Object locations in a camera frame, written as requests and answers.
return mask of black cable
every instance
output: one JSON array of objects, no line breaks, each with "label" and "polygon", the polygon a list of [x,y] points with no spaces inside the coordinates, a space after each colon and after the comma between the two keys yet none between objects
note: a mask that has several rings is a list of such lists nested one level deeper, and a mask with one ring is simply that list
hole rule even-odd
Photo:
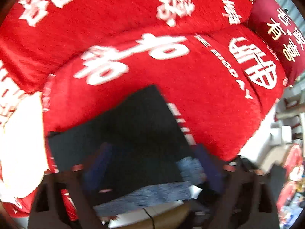
[{"label": "black cable", "polygon": [[155,229],[155,221],[153,220],[153,217],[150,216],[150,214],[146,211],[145,208],[143,208],[143,209],[144,209],[144,211],[146,212],[146,214],[151,218],[152,224],[153,224],[153,225],[152,225],[152,228]]}]

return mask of pillow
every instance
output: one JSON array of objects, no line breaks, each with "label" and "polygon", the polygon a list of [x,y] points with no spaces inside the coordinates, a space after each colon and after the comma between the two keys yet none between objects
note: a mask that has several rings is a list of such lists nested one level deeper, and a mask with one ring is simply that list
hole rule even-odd
[{"label": "pillow", "polygon": [[255,0],[248,27],[274,50],[292,85],[305,70],[305,39],[295,23],[274,0]]},{"label": "pillow", "polygon": [[92,45],[136,40],[152,26],[156,36],[218,30],[246,21],[252,6],[249,0],[18,0],[0,27],[0,59],[14,82],[33,93]]},{"label": "pillow", "polygon": [[227,46],[199,34],[147,33],[136,42],[93,46],[50,76],[46,133],[84,123],[150,84],[158,86],[188,142],[203,143],[224,160],[236,156],[262,120],[260,98]]},{"label": "pillow", "polygon": [[239,63],[260,102],[265,118],[287,85],[283,67],[268,45],[243,25],[209,34],[224,45]]}]

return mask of red cushion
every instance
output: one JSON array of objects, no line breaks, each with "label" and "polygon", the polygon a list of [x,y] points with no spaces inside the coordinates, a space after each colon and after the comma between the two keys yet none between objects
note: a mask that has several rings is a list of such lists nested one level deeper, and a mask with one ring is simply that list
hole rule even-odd
[{"label": "red cushion", "polygon": [[[92,47],[72,59],[46,83],[45,130],[67,130],[157,84],[191,144],[203,143],[224,160],[234,158],[260,125],[259,98],[227,45],[195,36],[144,35],[153,45],[139,48],[143,40],[131,41],[114,47],[120,54]],[[261,42],[255,35],[253,40]],[[265,61],[274,58],[266,54]]]},{"label": "red cushion", "polygon": [[295,23],[274,0],[255,0],[248,26],[275,51],[293,84],[305,70],[305,40]]},{"label": "red cushion", "polygon": [[192,2],[191,16],[177,16],[171,28],[156,18],[159,0],[19,0],[0,28],[0,59],[16,84],[31,93],[49,73],[94,44],[107,45],[109,37],[116,43],[136,40],[153,25],[156,36],[209,32],[230,25],[233,7],[240,16],[233,23],[247,20],[252,9],[249,0]]},{"label": "red cushion", "polygon": [[235,56],[243,74],[259,97],[261,115],[264,118],[276,99],[282,96],[286,86],[286,76],[277,57],[257,35],[243,25],[226,28],[209,36],[226,46]]}]

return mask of corrugated metal wall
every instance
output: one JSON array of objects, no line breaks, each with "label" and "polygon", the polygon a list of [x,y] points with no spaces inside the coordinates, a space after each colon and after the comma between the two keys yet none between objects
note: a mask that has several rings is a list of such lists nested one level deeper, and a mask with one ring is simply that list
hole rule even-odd
[{"label": "corrugated metal wall", "polygon": [[295,22],[302,34],[305,35],[305,20],[292,0],[278,0],[278,3],[283,9],[288,10],[287,14]]}]

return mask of dark red pillow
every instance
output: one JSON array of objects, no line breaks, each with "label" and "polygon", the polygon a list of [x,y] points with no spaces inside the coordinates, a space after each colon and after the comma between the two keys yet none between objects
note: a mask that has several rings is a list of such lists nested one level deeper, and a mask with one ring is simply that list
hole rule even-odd
[{"label": "dark red pillow", "polygon": [[[190,144],[234,158],[263,119],[260,98],[240,64],[227,45],[208,36],[150,32],[136,42],[93,46],[50,76],[43,97],[45,130],[65,131],[156,84]],[[261,42],[252,34],[254,44]]]},{"label": "dark red pillow", "polygon": [[255,0],[248,27],[277,54],[291,85],[305,70],[305,39],[274,0]]},{"label": "dark red pillow", "polygon": [[243,25],[209,34],[231,52],[259,97],[264,118],[287,85],[283,67],[268,45]]},{"label": "dark red pillow", "polygon": [[[177,15],[161,0],[18,0],[0,28],[0,59],[16,84],[32,93],[92,45],[136,40],[151,26],[158,28],[155,36],[218,30],[246,21],[253,6],[249,0],[174,1],[169,8]],[[173,19],[176,26],[168,26]]]}]

